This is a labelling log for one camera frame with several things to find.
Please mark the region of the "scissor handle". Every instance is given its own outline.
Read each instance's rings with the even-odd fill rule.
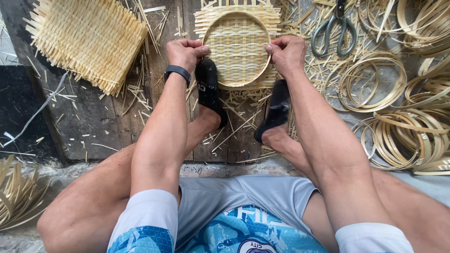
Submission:
[[[341,32],[341,36],[339,37],[339,40],[337,43],[337,50],[336,50],[337,54],[339,56],[349,54],[350,51],[352,51],[353,48],[355,47],[356,29],[353,26],[353,24],[351,23],[351,21],[349,19],[347,19],[346,17],[337,18],[336,15],[333,15],[333,16],[331,16],[331,18],[329,20],[325,20],[319,26],[319,28],[317,29],[317,31],[315,31],[315,33],[311,39],[311,51],[315,56],[320,57],[320,56],[324,56],[325,54],[328,53],[328,46],[330,44],[330,32],[333,28],[334,22],[339,19],[341,20],[342,32]],[[351,44],[350,44],[350,47],[346,51],[342,51],[342,43],[344,41],[344,34],[347,30],[347,27],[350,29],[350,33],[351,33]],[[316,38],[317,38],[317,35],[320,33],[320,31],[324,30],[324,29],[325,29],[324,48],[323,48],[322,52],[318,52],[317,49],[315,48]]]
[[[339,40],[337,41],[338,43],[336,48],[336,53],[338,56],[349,54],[354,49],[356,44],[356,29],[351,23],[351,21],[348,18],[343,17],[341,19],[341,25],[342,25],[342,32],[341,36],[339,37]],[[347,27],[350,29],[351,33],[351,44],[346,51],[342,51],[342,43],[344,42],[344,35],[345,32],[347,31]]]
[[[336,16],[332,16],[331,19],[327,19],[325,20],[320,26],[319,28],[317,28],[317,31],[315,31],[314,35],[312,36],[311,39],[311,51],[312,53],[317,56],[324,56],[326,53],[328,53],[328,46],[330,44],[330,30],[328,29],[328,27],[330,26],[331,23],[333,23],[333,21],[336,19]],[[325,35],[324,35],[324,48],[322,49],[321,52],[318,52],[317,49],[315,48],[316,44],[315,41],[317,39],[317,36],[319,35],[319,33],[325,30]]]

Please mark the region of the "woven bamboo mat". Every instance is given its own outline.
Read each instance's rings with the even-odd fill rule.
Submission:
[[[26,30],[52,65],[71,70],[107,95],[121,89],[147,34],[115,0],[39,0]]]
[[[244,12],[249,16],[231,12]],[[228,5],[227,2],[222,6],[219,1],[219,6],[213,7],[210,3],[194,14],[194,32],[211,48],[211,54],[205,58],[216,63],[221,89],[273,87],[277,74],[274,66],[269,64],[262,73],[261,70],[267,64],[267,33],[275,39],[281,32],[277,28],[279,12],[280,8],[267,3],[257,5],[256,0],[252,0],[251,5],[245,1],[243,5]],[[258,75],[256,80],[248,83]]]

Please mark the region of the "forearm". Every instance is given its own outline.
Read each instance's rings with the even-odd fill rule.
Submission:
[[[370,173],[369,162],[353,132],[299,70],[286,76],[291,93],[299,141],[312,166],[351,173],[353,168]]]
[[[148,189],[178,192],[187,138],[185,85],[181,75],[169,76],[142,130],[131,162],[131,195]]]

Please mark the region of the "black watch strap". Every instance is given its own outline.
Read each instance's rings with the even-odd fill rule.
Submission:
[[[167,66],[166,71],[164,72],[164,82],[167,81],[170,73],[172,73],[172,72],[182,75],[186,79],[186,88],[189,88],[189,84],[191,83],[191,75],[188,73],[187,70],[185,70],[184,68],[182,68],[180,66],[176,66],[176,65]]]

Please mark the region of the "man's arm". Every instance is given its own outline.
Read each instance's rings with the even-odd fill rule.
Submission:
[[[288,83],[297,135],[317,175],[334,231],[363,222],[394,225],[376,192],[361,144],[304,72],[303,38],[283,36],[266,49]]]
[[[209,52],[200,41],[187,39],[170,41],[166,49],[169,64],[183,67],[189,73]],[[187,138],[185,97],[186,80],[178,73],[171,73],[133,153],[130,197],[149,189],[178,195]]]

